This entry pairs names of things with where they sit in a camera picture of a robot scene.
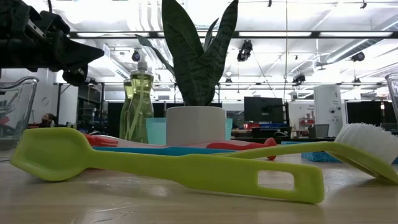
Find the wooden table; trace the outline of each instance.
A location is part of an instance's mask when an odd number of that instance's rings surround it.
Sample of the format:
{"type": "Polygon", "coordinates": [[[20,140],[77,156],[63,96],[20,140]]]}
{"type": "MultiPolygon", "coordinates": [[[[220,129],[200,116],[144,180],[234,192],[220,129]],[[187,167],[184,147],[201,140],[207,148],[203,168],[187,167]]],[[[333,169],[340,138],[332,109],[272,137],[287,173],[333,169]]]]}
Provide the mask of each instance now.
{"type": "MultiPolygon", "coordinates": [[[[313,163],[299,155],[277,161],[321,167],[325,200],[311,205],[213,194],[168,180],[94,169],[50,183],[2,162],[0,223],[398,223],[398,186],[384,185],[346,164],[313,163]]],[[[259,182],[292,186],[279,172],[261,175],[259,182]]]]}

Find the white pot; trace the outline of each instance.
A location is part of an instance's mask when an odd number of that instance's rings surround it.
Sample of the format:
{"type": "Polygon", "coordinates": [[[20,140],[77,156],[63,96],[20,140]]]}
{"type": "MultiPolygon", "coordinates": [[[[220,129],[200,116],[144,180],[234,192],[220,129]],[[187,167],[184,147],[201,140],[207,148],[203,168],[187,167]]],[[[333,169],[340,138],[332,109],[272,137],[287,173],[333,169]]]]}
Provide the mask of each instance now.
{"type": "Polygon", "coordinates": [[[225,110],[179,106],[166,112],[166,145],[181,146],[225,139],[225,110]]]}

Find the white bristles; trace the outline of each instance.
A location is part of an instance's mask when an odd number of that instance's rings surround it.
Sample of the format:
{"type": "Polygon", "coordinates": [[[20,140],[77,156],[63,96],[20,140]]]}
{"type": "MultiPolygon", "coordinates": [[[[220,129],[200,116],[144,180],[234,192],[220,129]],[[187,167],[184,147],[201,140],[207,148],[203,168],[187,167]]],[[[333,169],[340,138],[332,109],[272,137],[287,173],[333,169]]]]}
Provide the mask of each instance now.
{"type": "Polygon", "coordinates": [[[398,156],[398,137],[371,124],[347,124],[335,142],[362,149],[388,164],[398,156]]]}

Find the green spatula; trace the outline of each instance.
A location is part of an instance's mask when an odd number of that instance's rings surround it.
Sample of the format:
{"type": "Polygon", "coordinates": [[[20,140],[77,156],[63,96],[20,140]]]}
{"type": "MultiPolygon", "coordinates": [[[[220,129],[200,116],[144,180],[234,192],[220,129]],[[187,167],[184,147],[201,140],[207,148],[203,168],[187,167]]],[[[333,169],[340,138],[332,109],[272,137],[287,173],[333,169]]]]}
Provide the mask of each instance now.
{"type": "Polygon", "coordinates": [[[199,190],[309,203],[321,202],[324,195],[322,172],[315,166],[200,154],[159,156],[96,151],[84,135],[71,128],[26,130],[11,164],[50,181],[66,180],[94,167],[174,180],[199,190]],[[291,173],[294,189],[259,186],[260,170],[291,173]]]}

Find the snake plant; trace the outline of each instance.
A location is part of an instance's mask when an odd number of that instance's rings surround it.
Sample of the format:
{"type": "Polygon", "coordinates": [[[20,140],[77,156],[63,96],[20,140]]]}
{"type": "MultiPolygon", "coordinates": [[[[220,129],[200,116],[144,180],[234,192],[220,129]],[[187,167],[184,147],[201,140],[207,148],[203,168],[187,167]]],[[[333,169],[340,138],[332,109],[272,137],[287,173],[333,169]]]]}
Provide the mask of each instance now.
{"type": "Polygon", "coordinates": [[[162,1],[162,20],[174,67],[149,40],[136,35],[140,44],[153,49],[160,61],[175,76],[186,104],[209,105],[214,98],[215,86],[223,75],[228,45],[238,20],[238,0],[234,0],[226,8],[214,39],[212,33],[218,19],[209,26],[203,45],[195,25],[176,0],[162,1]]]}

